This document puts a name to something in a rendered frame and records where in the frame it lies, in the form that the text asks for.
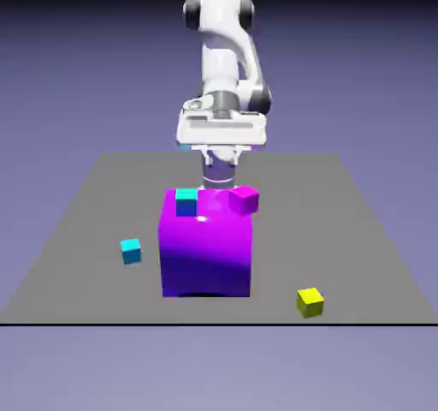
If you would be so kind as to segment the large magenta box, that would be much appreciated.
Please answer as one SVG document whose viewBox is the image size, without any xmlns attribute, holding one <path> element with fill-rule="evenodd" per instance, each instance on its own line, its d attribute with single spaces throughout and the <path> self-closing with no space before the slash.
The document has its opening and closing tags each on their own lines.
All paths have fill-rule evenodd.
<svg viewBox="0 0 438 411">
<path fill-rule="evenodd" d="M 196 217 L 177 217 L 176 189 L 166 191 L 157 232 L 163 296 L 250 295 L 254 213 L 232 211 L 230 189 L 199 189 Z"/>
</svg>

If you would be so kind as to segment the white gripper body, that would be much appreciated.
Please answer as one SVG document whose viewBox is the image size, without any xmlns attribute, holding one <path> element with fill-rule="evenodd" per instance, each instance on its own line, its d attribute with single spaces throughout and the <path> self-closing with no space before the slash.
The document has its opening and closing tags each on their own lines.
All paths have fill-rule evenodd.
<svg viewBox="0 0 438 411">
<path fill-rule="evenodd" d="M 267 141 L 267 118 L 260 113 L 231 111 L 218 119 L 212 110 L 182 110 L 176 140 L 185 146 L 263 146 Z"/>
</svg>

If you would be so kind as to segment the small magenta cube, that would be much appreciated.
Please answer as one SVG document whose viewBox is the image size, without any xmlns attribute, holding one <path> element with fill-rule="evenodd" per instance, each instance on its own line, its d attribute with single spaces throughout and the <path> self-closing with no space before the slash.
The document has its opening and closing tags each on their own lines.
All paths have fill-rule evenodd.
<svg viewBox="0 0 438 411">
<path fill-rule="evenodd" d="M 230 189 L 228 193 L 229 207 L 240 214 L 252 214 L 258 211 L 259 192 L 249 185 L 241 185 Z"/>
</svg>

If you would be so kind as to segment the small cyan cube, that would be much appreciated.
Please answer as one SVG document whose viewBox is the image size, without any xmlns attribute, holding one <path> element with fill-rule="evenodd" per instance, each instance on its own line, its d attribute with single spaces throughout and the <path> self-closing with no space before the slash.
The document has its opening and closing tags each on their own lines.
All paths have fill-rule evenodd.
<svg viewBox="0 0 438 411">
<path fill-rule="evenodd" d="M 175 190 L 175 212 L 177 217 L 196 217 L 197 208 L 197 188 L 177 188 Z"/>
<path fill-rule="evenodd" d="M 120 241 L 121 255 L 124 265 L 140 263 L 142 252 L 140 242 L 137 238 Z"/>
</svg>

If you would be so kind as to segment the small yellow cube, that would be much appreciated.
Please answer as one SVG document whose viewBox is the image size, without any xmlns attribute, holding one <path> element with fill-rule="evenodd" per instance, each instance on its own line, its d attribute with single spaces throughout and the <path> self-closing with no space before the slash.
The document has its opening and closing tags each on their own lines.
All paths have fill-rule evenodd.
<svg viewBox="0 0 438 411">
<path fill-rule="evenodd" d="M 299 289 L 297 292 L 297 308 L 305 319 L 322 315 L 324 302 L 317 288 Z"/>
</svg>

